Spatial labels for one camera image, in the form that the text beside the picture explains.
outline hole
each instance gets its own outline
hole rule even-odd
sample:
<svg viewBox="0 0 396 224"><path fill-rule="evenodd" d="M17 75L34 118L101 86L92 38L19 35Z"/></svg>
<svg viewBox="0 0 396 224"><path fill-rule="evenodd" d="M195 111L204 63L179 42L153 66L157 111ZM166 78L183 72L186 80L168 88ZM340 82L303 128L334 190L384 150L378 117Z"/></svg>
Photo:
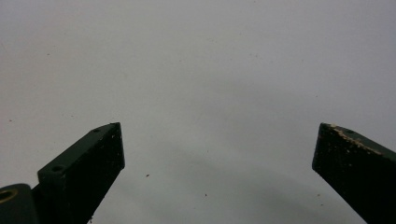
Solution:
<svg viewBox="0 0 396 224"><path fill-rule="evenodd" d="M6 201L11 200L18 194L17 189L7 189L0 192L0 203L5 203Z"/></svg>
<svg viewBox="0 0 396 224"><path fill-rule="evenodd" d="M52 167L52 172L60 172L64 169L64 167L62 165L57 165Z"/></svg>

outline white surface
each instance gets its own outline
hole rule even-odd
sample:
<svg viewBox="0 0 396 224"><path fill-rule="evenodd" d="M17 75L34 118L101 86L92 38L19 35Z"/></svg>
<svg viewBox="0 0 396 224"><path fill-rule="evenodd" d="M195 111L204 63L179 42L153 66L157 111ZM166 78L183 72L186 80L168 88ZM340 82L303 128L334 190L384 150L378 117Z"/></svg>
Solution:
<svg viewBox="0 0 396 224"><path fill-rule="evenodd" d="M120 121L95 224L363 223L311 161L321 122L396 148L395 9L3 0L0 186Z"/></svg>

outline white background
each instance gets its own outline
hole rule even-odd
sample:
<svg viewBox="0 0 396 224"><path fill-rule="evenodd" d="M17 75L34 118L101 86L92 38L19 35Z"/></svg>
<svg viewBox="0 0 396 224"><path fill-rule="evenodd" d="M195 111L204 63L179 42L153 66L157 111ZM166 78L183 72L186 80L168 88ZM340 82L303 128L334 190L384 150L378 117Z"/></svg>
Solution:
<svg viewBox="0 0 396 224"><path fill-rule="evenodd" d="M0 186L35 186L42 166L119 121L126 167L94 224L363 223L311 162L321 122L396 148L395 11L1 0Z"/></svg>

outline screw hole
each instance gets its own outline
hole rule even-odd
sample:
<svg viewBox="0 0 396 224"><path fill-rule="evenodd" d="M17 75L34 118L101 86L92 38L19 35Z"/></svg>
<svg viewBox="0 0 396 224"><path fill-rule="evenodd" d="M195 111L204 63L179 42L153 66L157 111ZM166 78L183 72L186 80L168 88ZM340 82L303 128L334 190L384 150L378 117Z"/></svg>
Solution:
<svg viewBox="0 0 396 224"><path fill-rule="evenodd" d="M18 194L16 189L7 189L0 192L0 203L5 203L6 201L11 200Z"/></svg>
<svg viewBox="0 0 396 224"><path fill-rule="evenodd" d="M62 165L57 165L52 167L52 172L60 172L64 169L64 167Z"/></svg>

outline black plastic part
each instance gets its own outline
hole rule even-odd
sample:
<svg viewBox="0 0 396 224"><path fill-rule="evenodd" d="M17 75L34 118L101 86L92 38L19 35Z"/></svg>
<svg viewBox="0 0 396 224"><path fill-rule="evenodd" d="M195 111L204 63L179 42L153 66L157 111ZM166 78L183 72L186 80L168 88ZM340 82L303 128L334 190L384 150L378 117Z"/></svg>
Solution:
<svg viewBox="0 0 396 224"><path fill-rule="evenodd" d="M313 169L367 223L396 223L396 154L349 129L320 124Z"/></svg>
<svg viewBox="0 0 396 224"><path fill-rule="evenodd" d="M40 219L86 224L124 166L120 124L90 131L38 171Z"/></svg>
<svg viewBox="0 0 396 224"><path fill-rule="evenodd" d="M16 184L0 189L0 223L39 224L28 185Z"/></svg>

